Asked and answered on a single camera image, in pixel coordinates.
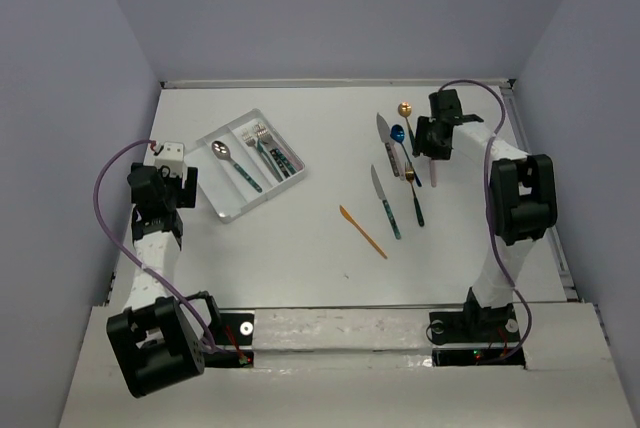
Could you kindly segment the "teal plastic fork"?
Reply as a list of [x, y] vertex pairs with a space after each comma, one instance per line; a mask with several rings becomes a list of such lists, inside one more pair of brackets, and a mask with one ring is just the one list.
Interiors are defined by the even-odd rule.
[[262, 161], [265, 163], [266, 167], [270, 171], [270, 173], [273, 175], [273, 177], [277, 180], [278, 183], [281, 183], [282, 182], [281, 173], [280, 173], [279, 169], [277, 168], [277, 166], [273, 163], [273, 159], [271, 158], [270, 154], [263, 147], [263, 145], [262, 145], [262, 143], [260, 141], [257, 141], [256, 149], [257, 149]]

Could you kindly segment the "silver spoon pink handle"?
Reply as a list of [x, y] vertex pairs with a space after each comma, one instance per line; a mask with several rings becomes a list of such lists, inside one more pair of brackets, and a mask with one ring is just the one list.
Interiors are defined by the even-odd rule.
[[434, 159], [429, 160], [429, 173], [430, 173], [431, 187], [436, 188], [438, 186], [438, 173], [437, 173], [437, 163]]

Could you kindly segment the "long silver fork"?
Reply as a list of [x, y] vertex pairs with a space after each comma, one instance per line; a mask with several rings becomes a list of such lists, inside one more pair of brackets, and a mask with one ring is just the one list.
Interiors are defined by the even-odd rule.
[[257, 149], [256, 149], [256, 144], [257, 144], [257, 141], [258, 141], [258, 140], [257, 140], [257, 138], [256, 138], [254, 135], [252, 135], [252, 134], [249, 132], [249, 130], [248, 130], [248, 129], [243, 129], [243, 130], [242, 130], [242, 139], [243, 139], [244, 143], [245, 143], [248, 147], [252, 148], [252, 149], [257, 153], [257, 156], [258, 156], [258, 157], [259, 157], [259, 159], [261, 160], [261, 162], [262, 162], [262, 164], [264, 165], [264, 167], [265, 167], [266, 169], [268, 169], [268, 168], [266, 167], [265, 163], [262, 161], [262, 159], [261, 159], [261, 157], [260, 157], [260, 155], [259, 155], [259, 153], [258, 153], [258, 151], [257, 151]]

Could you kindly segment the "silver spoon teal handle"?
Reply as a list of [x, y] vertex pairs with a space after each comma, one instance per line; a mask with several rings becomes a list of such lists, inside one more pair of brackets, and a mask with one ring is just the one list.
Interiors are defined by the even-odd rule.
[[214, 155], [222, 161], [227, 161], [241, 175], [241, 177], [257, 192], [262, 193], [262, 187], [254, 180], [254, 178], [238, 163], [232, 156], [229, 147], [220, 140], [214, 140], [211, 143], [211, 149]]

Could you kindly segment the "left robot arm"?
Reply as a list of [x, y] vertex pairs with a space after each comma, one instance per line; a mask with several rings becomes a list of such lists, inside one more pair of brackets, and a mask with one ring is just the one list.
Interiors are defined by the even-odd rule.
[[197, 175], [183, 162], [160, 161], [134, 163], [127, 176], [134, 250], [125, 255], [138, 271], [106, 333], [135, 398], [201, 375], [205, 356], [218, 351], [221, 318], [196, 310], [172, 284], [184, 234], [179, 210], [195, 206]]

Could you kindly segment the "knife with teal handle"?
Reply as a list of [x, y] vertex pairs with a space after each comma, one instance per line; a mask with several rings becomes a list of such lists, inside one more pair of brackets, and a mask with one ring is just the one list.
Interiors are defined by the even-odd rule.
[[394, 233], [394, 237], [395, 237], [396, 240], [400, 240], [401, 239], [401, 232], [399, 230], [399, 227], [398, 227], [397, 222], [395, 220], [392, 208], [391, 208], [391, 206], [389, 204], [389, 201], [388, 201], [388, 199], [386, 197], [386, 194], [384, 192], [384, 189], [382, 187], [381, 181], [379, 179], [379, 176], [377, 174], [377, 171], [376, 171], [376, 168], [375, 168], [374, 165], [370, 166], [370, 174], [371, 174], [371, 180], [372, 180], [372, 183], [373, 183], [373, 186], [374, 186], [374, 190], [376, 192], [377, 197], [379, 198], [379, 200], [381, 201], [381, 203], [382, 203], [382, 205], [384, 207], [387, 219], [388, 219], [388, 221], [390, 223], [390, 226], [391, 226], [391, 229], [392, 229], [392, 231]]

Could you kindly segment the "fork with black handle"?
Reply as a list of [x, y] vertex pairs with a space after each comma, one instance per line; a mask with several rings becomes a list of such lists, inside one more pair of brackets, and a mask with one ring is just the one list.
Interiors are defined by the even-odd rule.
[[275, 139], [273, 138], [271, 133], [268, 131], [266, 126], [262, 123], [256, 124], [254, 126], [254, 133], [257, 135], [259, 141], [267, 147], [267, 150], [269, 151], [270, 155], [276, 162], [278, 168], [280, 169], [284, 177], [289, 178], [290, 172], [283, 161], [283, 155], [281, 154], [281, 151], [277, 146]]

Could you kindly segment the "gold fork teal handle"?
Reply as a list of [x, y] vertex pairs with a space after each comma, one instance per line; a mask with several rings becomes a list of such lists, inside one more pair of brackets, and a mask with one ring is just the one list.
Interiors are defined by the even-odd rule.
[[411, 187], [417, 223], [420, 227], [424, 227], [425, 220], [424, 220], [419, 199], [415, 191], [415, 184], [417, 183], [417, 178], [416, 178], [414, 169], [411, 167], [411, 165], [408, 162], [405, 163], [404, 172], [405, 172], [405, 179], [410, 184], [410, 187]]

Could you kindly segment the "fork with teal handle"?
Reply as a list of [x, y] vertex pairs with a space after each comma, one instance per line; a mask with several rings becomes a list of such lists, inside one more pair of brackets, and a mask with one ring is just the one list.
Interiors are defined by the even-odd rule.
[[268, 128], [263, 123], [259, 123], [255, 131], [260, 141], [263, 144], [268, 145], [270, 147], [270, 151], [275, 151], [276, 157], [283, 163], [287, 173], [289, 175], [295, 174], [296, 169], [293, 167], [293, 164], [289, 161], [289, 159], [285, 156], [283, 149], [276, 142], [275, 138], [270, 133]]

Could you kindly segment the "gold spoon teal handle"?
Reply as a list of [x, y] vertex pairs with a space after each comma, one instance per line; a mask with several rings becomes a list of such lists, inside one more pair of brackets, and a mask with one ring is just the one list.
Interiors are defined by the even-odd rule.
[[415, 136], [410, 123], [410, 116], [412, 114], [412, 106], [408, 102], [401, 102], [398, 105], [398, 113], [405, 120], [407, 131], [409, 134], [409, 140], [411, 144], [411, 148], [415, 146]]

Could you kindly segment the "fork with pink handle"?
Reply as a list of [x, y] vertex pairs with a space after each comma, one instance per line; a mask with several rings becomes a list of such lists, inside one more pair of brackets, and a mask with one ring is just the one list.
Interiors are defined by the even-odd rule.
[[298, 173], [301, 170], [301, 165], [294, 159], [293, 153], [286, 149], [280, 142], [277, 141], [277, 139], [275, 138], [276, 142], [280, 145], [280, 147], [283, 149], [285, 156], [289, 159], [289, 161], [293, 164], [293, 167], [296, 169], [296, 173]]

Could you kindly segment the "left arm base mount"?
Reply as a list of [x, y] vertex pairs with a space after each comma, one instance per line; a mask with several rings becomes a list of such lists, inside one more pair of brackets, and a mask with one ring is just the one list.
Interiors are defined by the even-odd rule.
[[253, 337], [255, 313], [252, 311], [222, 311], [220, 321], [209, 322], [217, 349], [206, 348], [203, 353], [206, 368], [252, 368], [254, 365]]

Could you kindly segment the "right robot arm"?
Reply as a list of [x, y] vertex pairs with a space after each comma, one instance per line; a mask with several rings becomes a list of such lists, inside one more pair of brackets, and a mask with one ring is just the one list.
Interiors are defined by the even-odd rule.
[[514, 303], [517, 279], [534, 244], [557, 221], [551, 158], [505, 141], [477, 114], [463, 111], [446, 84], [429, 96], [431, 113], [418, 119], [413, 153], [448, 161], [459, 151], [481, 164], [489, 248], [482, 270], [459, 311], [433, 312], [428, 334], [437, 346], [481, 344], [503, 333], [519, 340]]

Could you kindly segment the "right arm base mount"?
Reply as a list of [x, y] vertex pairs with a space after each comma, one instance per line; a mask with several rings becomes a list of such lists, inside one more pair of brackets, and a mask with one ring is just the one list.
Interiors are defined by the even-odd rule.
[[526, 366], [522, 347], [506, 358], [521, 339], [513, 310], [503, 320], [477, 328], [465, 324], [461, 311], [432, 312], [425, 334], [432, 345], [436, 367]]

